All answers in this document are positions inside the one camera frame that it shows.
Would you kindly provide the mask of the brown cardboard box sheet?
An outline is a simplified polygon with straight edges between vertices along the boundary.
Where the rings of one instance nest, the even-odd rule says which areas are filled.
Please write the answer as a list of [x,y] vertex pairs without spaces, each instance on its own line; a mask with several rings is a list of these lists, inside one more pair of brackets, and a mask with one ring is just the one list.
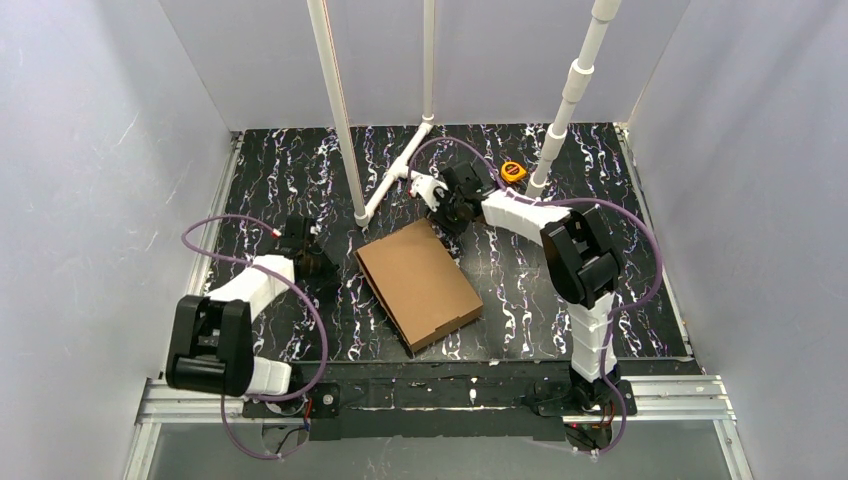
[[355,258],[412,354],[483,313],[480,295],[427,219],[362,246]]

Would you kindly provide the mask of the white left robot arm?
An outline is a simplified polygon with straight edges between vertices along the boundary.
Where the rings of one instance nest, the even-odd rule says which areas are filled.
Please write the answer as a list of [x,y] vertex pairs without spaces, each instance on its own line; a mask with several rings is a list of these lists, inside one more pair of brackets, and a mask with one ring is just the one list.
[[[263,255],[242,260],[243,270],[206,295],[186,295],[175,309],[165,366],[167,384],[178,390],[283,402],[312,390],[329,359],[326,328],[300,280],[326,277],[336,266],[316,242],[317,223],[293,216],[283,229],[261,222],[271,236]],[[284,293],[294,292],[319,329],[321,357],[308,383],[293,389],[292,365],[255,355],[253,321]]]

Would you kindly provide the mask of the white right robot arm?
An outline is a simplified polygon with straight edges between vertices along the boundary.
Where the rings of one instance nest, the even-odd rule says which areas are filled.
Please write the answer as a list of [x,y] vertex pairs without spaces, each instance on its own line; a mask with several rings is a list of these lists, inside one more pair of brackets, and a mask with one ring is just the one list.
[[432,221],[453,234],[482,219],[540,246],[553,288],[573,322],[573,375],[585,386],[617,383],[609,316],[624,262],[595,209],[530,199],[497,186],[483,167],[468,162],[436,177],[417,175],[410,194],[426,203]]

